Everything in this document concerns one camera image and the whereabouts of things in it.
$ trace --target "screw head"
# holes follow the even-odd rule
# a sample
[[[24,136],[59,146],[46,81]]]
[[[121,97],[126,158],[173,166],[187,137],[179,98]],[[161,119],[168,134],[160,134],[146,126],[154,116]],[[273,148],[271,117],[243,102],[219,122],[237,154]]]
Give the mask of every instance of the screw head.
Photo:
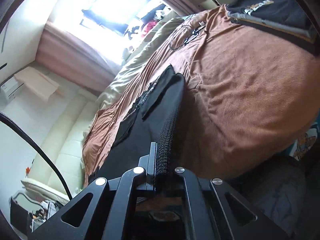
[[[135,174],[141,174],[141,173],[144,172],[144,168],[142,168],[142,167],[135,167],[135,168],[133,169],[133,172],[134,172]]]
[[[222,184],[222,179],[214,178],[214,179],[212,180],[212,183],[213,183],[214,185],[221,185],[221,184]]]
[[[102,186],[103,184],[105,184],[107,182],[107,180],[105,178],[97,178],[96,179],[96,184],[98,186]]]
[[[181,173],[184,173],[184,168],[182,168],[182,167],[176,167],[175,169],[174,169],[174,171],[176,172],[176,173],[178,173],[178,174],[181,174]]]

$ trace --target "orange object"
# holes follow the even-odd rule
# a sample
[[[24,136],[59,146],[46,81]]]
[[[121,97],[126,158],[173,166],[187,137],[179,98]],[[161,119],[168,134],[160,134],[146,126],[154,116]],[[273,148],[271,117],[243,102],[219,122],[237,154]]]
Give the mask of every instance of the orange object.
[[[27,167],[27,168],[26,168],[26,176],[29,174],[29,172],[30,172],[30,168]]]

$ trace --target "brown blanket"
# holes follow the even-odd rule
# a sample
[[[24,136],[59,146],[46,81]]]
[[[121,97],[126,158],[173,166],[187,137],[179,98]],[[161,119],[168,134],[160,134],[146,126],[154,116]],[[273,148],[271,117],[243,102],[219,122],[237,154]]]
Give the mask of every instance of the brown blanket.
[[[206,28],[173,52],[191,30]],[[221,6],[178,27],[85,140],[87,183],[106,160],[119,123],[148,84],[172,64],[186,78],[177,126],[179,165],[204,178],[231,178],[271,157],[305,132],[320,107],[320,58],[269,33],[232,24]]]

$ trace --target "pillow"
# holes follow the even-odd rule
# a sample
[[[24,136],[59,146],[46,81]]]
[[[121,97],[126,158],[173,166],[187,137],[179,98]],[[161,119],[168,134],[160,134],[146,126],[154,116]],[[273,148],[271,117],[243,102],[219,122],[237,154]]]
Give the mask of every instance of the pillow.
[[[160,45],[181,23],[183,23],[182,18],[170,19],[166,24],[161,26],[156,33],[152,35],[151,41],[141,49],[142,51],[140,53],[137,53],[137,55],[122,68],[113,82],[98,97],[97,103],[100,109],[110,107],[119,99],[129,82],[142,71],[151,55],[160,47]]]

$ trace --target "black cord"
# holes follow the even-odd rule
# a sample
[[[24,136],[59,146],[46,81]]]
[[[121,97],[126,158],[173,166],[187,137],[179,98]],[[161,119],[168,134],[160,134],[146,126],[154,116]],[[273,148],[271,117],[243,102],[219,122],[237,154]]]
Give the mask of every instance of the black cord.
[[[0,112],[0,121],[3,122],[5,125],[7,125],[9,128],[11,128],[14,132],[16,132],[22,139],[24,139],[33,149],[35,149],[39,153],[39,155],[46,161],[46,163],[48,163],[48,165],[51,167],[51,169],[53,169],[53,171],[57,174],[58,178],[62,182],[62,185],[69,197],[69,200],[71,200],[72,195],[70,193],[70,190],[68,189],[66,181],[62,177],[57,167],[43,152],[43,150],[41,150],[41,148],[14,121],[12,121],[9,117],[7,117],[2,112]]]
[[[189,19],[189,21],[187,22],[187,24],[181,25],[181,27],[180,27],[179,29],[176,29],[176,30],[172,33],[172,37],[171,37],[171,40],[170,40],[170,43],[169,43],[169,48],[170,48],[172,51],[177,51],[177,50],[181,49],[181,48],[185,45],[184,43],[182,43],[180,46],[178,46],[178,47],[176,47],[176,48],[173,48],[172,45],[171,45],[171,43],[172,43],[173,39],[181,32],[181,30],[182,30],[183,28],[186,28],[186,29],[190,28],[190,30],[192,31],[191,26],[189,26],[188,24],[190,23],[190,21],[191,21],[191,19],[193,18],[193,16],[194,16],[193,14],[190,15],[190,19]]]

